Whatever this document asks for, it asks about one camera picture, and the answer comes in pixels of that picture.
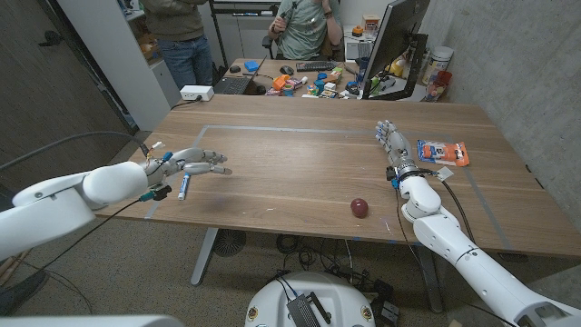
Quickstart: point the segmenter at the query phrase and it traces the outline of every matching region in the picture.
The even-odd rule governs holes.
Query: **power strip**
[[[210,101],[214,96],[214,89],[211,86],[186,85],[180,94],[182,94],[182,99],[186,101],[195,100],[198,95],[202,96],[202,101]]]

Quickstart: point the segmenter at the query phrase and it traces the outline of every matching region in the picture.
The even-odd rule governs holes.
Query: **computer mouse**
[[[287,75],[293,75],[294,74],[294,69],[288,67],[287,65],[284,65],[283,67],[281,67],[281,73],[282,74],[287,74]]]
[[[256,93],[258,95],[263,95],[266,94],[266,87],[262,86],[262,85],[258,85],[256,86]]]

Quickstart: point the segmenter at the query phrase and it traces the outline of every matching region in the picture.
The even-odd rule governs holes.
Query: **green t-shirt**
[[[292,2],[297,7],[292,9]],[[330,0],[330,9],[339,26],[340,9],[337,0]],[[287,59],[308,60],[319,55],[327,33],[327,21],[321,2],[312,0],[282,0],[278,16],[287,13],[284,19],[287,28],[280,36],[279,53]]]

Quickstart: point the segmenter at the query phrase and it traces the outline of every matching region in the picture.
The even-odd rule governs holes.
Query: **fan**
[[[214,243],[214,253],[221,257],[238,254],[246,245],[246,232],[235,230],[218,230]]]

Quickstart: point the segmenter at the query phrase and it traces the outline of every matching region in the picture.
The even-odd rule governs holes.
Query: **blue marker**
[[[190,181],[190,175],[188,173],[186,173],[183,176],[182,187],[180,187],[180,193],[178,194],[178,200],[185,199],[185,193],[188,190],[188,182],[189,181]]]

